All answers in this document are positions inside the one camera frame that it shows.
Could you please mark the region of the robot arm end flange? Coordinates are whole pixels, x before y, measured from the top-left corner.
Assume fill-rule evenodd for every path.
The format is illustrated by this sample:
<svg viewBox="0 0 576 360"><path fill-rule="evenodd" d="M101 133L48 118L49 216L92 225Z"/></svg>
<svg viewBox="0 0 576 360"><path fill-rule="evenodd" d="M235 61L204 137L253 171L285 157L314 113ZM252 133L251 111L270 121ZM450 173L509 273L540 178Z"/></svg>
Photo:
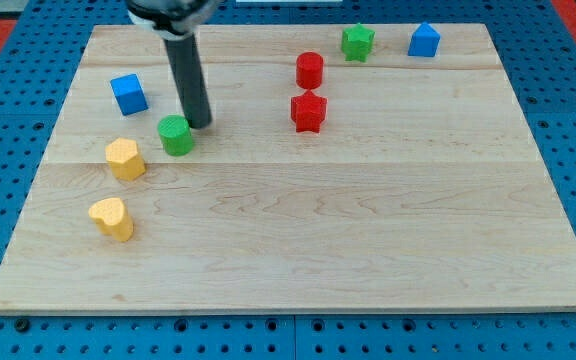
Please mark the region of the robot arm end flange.
<svg viewBox="0 0 576 360"><path fill-rule="evenodd" d="M220 0L126 0L130 20L165 40L184 40L206 23Z"/></svg>

